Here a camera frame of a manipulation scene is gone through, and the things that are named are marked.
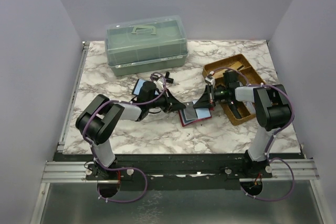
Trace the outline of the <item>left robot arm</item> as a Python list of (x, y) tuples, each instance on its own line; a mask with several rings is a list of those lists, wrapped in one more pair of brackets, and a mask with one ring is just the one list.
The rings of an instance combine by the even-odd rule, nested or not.
[(140, 122), (151, 109), (160, 108), (164, 113), (176, 112), (186, 108), (172, 93), (163, 88), (159, 90), (152, 81), (143, 82), (138, 95), (130, 102), (110, 100), (103, 94), (97, 95), (79, 115), (75, 126), (83, 139), (90, 145), (94, 162), (106, 170), (116, 160), (109, 138), (120, 120)]

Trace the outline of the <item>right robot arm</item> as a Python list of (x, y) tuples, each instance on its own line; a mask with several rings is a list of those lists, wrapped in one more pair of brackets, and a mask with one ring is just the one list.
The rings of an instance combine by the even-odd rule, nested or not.
[(239, 117), (238, 102), (254, 104), (259, 124), (255, 138), (245, 152), (242, 172), (251, 176), (269, 165), (269, 152), (277, 134), (287, 128), (294, 119), (294, 112), (282, 84), (250, 84), (246, 77), (232, 68), (225, 68), (224, 85), (215, 86), (215, 71), (205, 77), (207, 83), (203, 95), (193, 108), (213, 108), (216, 102), (225, 101), (235, 117)]

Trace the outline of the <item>red card holder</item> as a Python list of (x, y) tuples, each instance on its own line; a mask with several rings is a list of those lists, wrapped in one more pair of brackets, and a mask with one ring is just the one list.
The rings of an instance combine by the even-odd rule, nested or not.
[(207, 108), (195, 109), (193, 108), (193, 105), (195, 103), (196, 100), (185, 102), (184, 105), (186, 105), (186, 108), (178, 111), (182, 127), (186, 127), (190, 124), (212, 118), (210, 109)]

